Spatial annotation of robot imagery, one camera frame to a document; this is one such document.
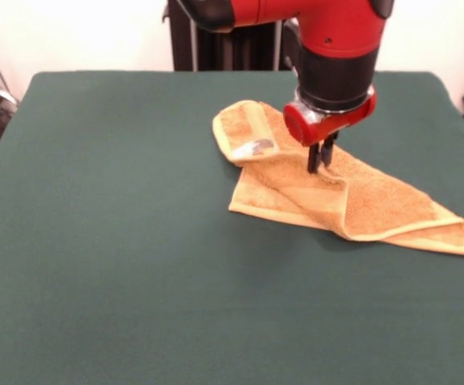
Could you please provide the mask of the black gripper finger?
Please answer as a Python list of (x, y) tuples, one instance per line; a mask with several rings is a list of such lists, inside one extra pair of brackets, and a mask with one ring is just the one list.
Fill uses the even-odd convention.
[(335, 141), (337, 140), (338, 134), (330, 135), (323, 143), (321, 148), (321, 160), (325, 167), (331, 165), (333, 158), (333, 149)]
[(318, 168), (321, 163), (321, 146), (319, 143), (309, 147), (309, 156), (307, 163), (308, 173), (318, 173)]

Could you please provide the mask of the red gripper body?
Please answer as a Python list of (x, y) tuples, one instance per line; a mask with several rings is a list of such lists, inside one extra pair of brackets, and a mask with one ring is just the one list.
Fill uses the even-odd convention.
[(377, 93), (370, 87), (359, 107), (344, 111), (313, 110), (297, 94), (283, 108), (284, 123), (294, 140), (305, 147), (318, 144), (335, 132), (369, 117), (377, 103)]

